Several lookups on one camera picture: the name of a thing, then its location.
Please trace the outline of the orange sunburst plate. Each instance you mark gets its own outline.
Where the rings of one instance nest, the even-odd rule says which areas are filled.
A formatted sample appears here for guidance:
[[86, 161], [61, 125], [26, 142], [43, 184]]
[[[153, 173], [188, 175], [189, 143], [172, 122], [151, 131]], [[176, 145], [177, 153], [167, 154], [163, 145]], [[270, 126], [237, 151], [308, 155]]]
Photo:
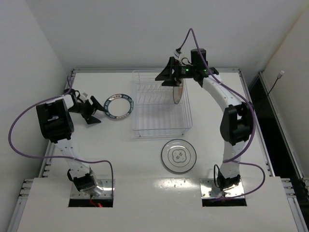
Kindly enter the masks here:
[[175, 104], [179, 104], [182, 98], [183, 84], [184, 84], [184, 80], [180, 79], [179, 84], [176, 87], [173, 87], [173, 100]]

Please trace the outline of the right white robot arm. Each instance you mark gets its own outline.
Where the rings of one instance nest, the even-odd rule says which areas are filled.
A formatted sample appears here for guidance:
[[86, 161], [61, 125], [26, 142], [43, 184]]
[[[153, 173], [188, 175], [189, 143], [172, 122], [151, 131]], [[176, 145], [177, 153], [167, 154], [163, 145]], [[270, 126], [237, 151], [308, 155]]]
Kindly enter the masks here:
[[215, 185], [225, 190], [240, 181], [240, 153], [253, 131], [253, 120], [250, 108], [245, 102], [219, 83], [219, 73], [209, 70], [204, 60], [194, 58], [190, 65], [182, 65], [174, 57], [170, 57], [168, 64], [155, 78], [163, 86], [179, 87], [183, 79], [192, 78], [206, 90], [219, 105], [223, 112], [220, 134], [225, 142], [223, 162], [218, 169]]

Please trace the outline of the green rimmed white plate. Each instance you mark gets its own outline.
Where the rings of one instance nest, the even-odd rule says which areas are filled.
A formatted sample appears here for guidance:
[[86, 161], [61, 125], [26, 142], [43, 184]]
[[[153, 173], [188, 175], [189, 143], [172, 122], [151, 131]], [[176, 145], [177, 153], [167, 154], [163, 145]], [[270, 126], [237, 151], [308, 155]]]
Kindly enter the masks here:
[[111, 119], [124, 119], [133, 111], [132, 98], [123, 93], [110, 96], [104, 103], [105, 115]]

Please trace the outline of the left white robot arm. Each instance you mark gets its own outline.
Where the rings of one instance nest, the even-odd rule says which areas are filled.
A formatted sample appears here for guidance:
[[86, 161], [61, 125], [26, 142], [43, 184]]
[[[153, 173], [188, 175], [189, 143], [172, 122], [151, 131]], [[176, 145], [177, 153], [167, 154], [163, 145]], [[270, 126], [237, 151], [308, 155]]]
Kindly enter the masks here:
[[103, 187], [92, 171], [89, 163], [82, 160], [79, 155], [72, 134], [74, 125], [70, 112], [80, 114], [88, 125], [101, 121], [93, 116], [97, 111], [104, 112], [104, 107], [91, 96], [84, 96], [81, 101], [76, 94], [70, 93], [54, 100], [36, 106], [41, 133], [45, 139], [61, 151], [69, 166], [67, 176], [79, 192], [98, 197], [103, 192]]

